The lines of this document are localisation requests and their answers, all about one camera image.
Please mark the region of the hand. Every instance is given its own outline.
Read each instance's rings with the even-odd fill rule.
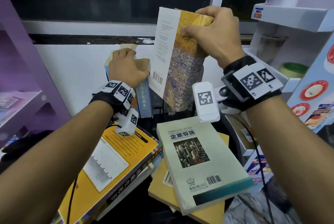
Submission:
[[[183,36],[196,39],[223,69],[245,56],[239,36],[239,19],[233,16],[231,9],[208,6],[196,13],[212,16],[214,22],[210,26],[189,25],[181,30]]]
[[[126,83],[131,88],[135,88],[145,80],[149,71],[137,69],[134,61],[136,52],[130,48],[123,48],[113,52],[113,59],[109,63],[109,80],[118,80]]]

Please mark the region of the white wall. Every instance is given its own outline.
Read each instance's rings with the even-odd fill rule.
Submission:
[[[71,115],[84,108],[92,92],[106,83],[104,63],[112,50],[120,45],[36,45],[42,60],[61,94]],[[150,58],[153,45],[139,45],[136,58]],[[223,70],[217,61],[208,57],[204,61],[202,81],[214,87],[222,85]]]

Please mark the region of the wrist-mounted device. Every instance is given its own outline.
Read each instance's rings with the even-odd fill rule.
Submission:
[[[90,103],[97,100],[108,103],[118,117],[115,132],[126,137],[133,135],[137,126],[138,112],[131,108],[135,96],[133,88],[124,82],[112,80],[93,93]]]
[[[209,82],[195,83],[192,88],[201,122],[220,119],[217,102],[245,111],[248,108],[281,94],[283,84],[261,62],[246,55],[224,69],[224,83],[213,88]]]

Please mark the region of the book title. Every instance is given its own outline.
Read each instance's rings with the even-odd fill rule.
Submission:
[[[168,131],[171,140],[180,139],[188,136],[195,136],[194,129],[190,127],[185,127],[181,129]]]

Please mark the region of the forearm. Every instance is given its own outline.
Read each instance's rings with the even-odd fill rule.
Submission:
[[[312,223],[333,221],[334,149],[278,96],[246,113],[276,180],[300,217]]]
[[[112,115],[109,104],[92,102],[12,164],[0,176],[0,223],[44,223],[55,214]]]

